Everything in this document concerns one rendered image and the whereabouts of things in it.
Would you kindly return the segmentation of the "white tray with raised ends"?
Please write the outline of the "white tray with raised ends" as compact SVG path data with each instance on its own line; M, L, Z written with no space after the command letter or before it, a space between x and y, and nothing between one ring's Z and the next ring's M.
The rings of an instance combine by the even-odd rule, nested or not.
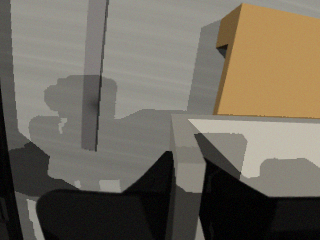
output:
M266 196L320 196L320 119L171 114L169 151L165 240L205 240L204 157Z

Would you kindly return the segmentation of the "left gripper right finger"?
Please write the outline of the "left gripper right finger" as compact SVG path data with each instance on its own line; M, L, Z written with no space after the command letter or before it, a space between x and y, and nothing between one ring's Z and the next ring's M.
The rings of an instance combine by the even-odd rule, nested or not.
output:
M268 197L204 159L205 240L277 240L286 230L320 229L320 196Z

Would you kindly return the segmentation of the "tan low wooden shelf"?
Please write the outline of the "tan low wooden shelf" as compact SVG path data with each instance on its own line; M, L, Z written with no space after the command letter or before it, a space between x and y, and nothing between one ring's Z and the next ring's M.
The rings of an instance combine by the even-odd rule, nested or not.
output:
M212 115L320 119L320 19L242 3L216 48L227 52Z

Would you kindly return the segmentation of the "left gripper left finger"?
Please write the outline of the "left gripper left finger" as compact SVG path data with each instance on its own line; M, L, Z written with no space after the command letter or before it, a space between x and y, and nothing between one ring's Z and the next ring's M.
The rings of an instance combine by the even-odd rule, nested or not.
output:
M172 151L122 193L57 189L42 195L36 214L45 240L165 240Z

